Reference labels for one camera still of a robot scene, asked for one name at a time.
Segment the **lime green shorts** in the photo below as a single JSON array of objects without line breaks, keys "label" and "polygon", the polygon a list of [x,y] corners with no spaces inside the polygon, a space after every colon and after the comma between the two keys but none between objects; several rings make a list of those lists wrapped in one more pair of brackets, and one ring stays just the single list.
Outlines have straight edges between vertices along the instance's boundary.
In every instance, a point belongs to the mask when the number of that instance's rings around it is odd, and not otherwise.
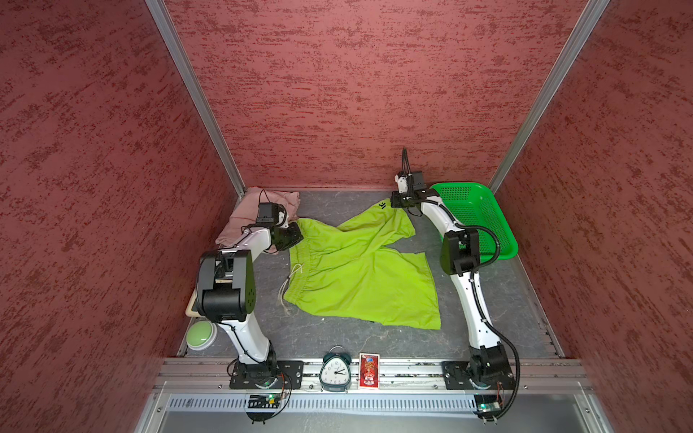
[{"label": "lime green shorts", "polygon": [[303,239],[290,250],[283,301],[313,316],[441,328],[426,255],[393,248],[416,234],[404,210],[383,200],[337,227],[312,218],[299,219],[298,227]]}]

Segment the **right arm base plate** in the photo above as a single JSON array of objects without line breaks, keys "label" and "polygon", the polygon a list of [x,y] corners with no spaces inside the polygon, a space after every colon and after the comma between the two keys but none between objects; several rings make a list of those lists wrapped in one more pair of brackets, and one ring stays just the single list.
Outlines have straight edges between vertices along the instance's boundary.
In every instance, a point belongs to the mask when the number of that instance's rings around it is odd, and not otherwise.
[{"label": "right arm base plate", "polygon": [[441,368],[447,390],[487,391],[501,384],[509,391],[515,386],[514,371],[505,361],[444,361]]}]

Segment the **pink shorts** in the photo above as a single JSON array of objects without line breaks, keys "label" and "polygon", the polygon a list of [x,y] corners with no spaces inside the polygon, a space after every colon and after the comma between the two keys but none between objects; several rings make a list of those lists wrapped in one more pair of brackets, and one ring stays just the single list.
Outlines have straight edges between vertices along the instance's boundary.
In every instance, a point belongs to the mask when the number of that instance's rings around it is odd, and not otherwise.
[{"label": "pink shorts", "polygon": [[222,229],[216,239],[216,245],[231,247],[242,234],[243,227],[256,223],[258,206],[260,203],[278,203],[287,211],[287,221],[294,222],[298,219],[298,209],[301,197],[298,191],[273,191],[272,189],[260,189],[253,187],[247,190],[240,204],[233,211],[227,225]]}]

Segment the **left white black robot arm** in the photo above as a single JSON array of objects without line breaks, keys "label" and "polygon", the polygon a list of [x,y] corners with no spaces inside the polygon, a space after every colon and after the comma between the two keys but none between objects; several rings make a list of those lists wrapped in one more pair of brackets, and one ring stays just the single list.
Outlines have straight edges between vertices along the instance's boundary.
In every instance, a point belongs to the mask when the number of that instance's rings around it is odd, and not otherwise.
[{"label": "left white black robot arm", "polygon": [[271,249],[286,251],[302,240],[301,229],[289,220],[285,206],[261,202],[256,221],[243,227],[237,239],[200,258],[194,308],[225,331],[236,348],[232,388],[272,389],[292,384],[292,376],[282,370],[271,340],[254,315],[254,261]]}]

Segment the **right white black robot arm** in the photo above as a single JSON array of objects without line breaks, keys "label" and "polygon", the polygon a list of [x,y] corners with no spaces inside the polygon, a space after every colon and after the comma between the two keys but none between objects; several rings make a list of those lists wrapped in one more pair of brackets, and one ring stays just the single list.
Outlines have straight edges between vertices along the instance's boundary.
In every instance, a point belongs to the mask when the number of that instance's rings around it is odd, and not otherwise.
[{"label": "right white black robot arm", "polygon": [[391,196],[391,204],[418,209],[441,235],[440,267],[457,290],[467,324],[470,357],[466,377],[480,390],[514,388],[520,366],[511,366],[510,361],[518,361],[519,355],[512,342],[493,325],[480,288],[479,270],[500,256],[498,237],[486,227],[460,222],[440,194],[426,187],[420,171],[402,168],[395,182],[397,191]]}]

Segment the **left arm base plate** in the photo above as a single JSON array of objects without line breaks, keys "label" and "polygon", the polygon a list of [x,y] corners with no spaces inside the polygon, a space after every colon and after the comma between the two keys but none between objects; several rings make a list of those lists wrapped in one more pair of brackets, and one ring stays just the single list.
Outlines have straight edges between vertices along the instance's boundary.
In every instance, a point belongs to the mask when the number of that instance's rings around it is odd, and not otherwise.
[{"label": "left arm base plate", "polygon": [[229,377],[231,390],[281,390],[301,387],[303,361],[280,360],[263,364],[235,364]]}]

